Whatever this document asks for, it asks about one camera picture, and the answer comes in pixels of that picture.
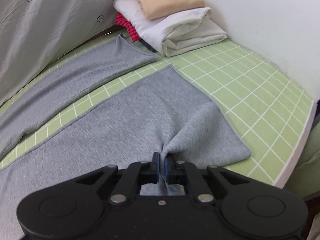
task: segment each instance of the white fabric panel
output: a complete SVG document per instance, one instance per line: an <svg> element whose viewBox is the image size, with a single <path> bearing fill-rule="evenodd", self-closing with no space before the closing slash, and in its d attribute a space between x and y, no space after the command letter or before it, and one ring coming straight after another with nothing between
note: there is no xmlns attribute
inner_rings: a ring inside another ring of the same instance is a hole
<svg viewBox="0 0 320 240"><path fill-rule="evenodd" d="M112 4L113 0L0 0L0 105L48 63L112 26Z"/></svg>

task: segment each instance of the folded white cloth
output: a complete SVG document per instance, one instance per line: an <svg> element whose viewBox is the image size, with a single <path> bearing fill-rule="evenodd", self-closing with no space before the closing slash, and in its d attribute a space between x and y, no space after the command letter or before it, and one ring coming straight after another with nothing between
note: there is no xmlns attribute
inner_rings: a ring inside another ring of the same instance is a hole
<svg viewBox="0 0 320 240"><path fill-rule="evenodd" d="M147 20L136 0L114 0L113 6L139 36L167 57L223 41L227 33L209 18L209 7L195 8Z"/></svg>

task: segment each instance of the red striped cloth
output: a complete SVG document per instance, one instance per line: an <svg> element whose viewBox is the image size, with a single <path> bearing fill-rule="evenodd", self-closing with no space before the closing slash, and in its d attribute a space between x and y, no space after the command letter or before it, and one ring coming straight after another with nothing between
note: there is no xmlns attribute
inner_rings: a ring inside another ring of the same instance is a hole
<svg viewBox="0 0 320 240"><path fill-rule="evenodd" d="M125 27L130 35L132 42L141 40L139 34L137 33L136 29L132 26L131 22L127 21L126 18L121 13L117 13L115 24Z"/></svg>

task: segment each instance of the metal screw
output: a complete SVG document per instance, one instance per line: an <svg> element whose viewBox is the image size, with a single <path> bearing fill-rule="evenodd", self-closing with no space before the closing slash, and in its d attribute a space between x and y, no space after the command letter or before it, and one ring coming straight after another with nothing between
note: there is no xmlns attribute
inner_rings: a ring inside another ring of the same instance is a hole
<svg viewBox="0 0 320 240"><path fill-rule="evenodd" d="M214 200L214 197L210 194L201 194L198 196L198 200L202 203L208 203Z"/></svg>
<svg viewBox="0 0 320 240"><path fill-rule="evenodd" d="M165 200L159 200L158 205L159 206L164 206L167 202Z"/></svg>
<svg viewBox="0 0 320 240"><path fill-rule="evenodd" d="M110 200L111 200L113 203L122 203L122 202L126 201L127 198L126 198L125 195L115 194L115 195L112 195L112 196L110 197Z"/></svg>

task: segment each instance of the green cutting mat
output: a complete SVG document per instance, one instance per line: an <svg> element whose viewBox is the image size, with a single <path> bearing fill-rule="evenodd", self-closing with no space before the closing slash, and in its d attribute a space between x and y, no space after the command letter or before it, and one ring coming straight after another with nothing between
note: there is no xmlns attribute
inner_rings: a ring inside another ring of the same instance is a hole
<svg viewBox="0 0 320 240"><path fill-rule="evenodd" d="M0 108L0 114L50 71L118 34L102 36L47 66ZM0 168L13 162L95 104L169 63L219 104L250 148L250 158L227 165L226 168L273 184L300 140L313 100L280 70L230 40L175 57L161 56L157 62L106 83L62 110L36 132L25 135L17 147L0 162Z"/></svg>

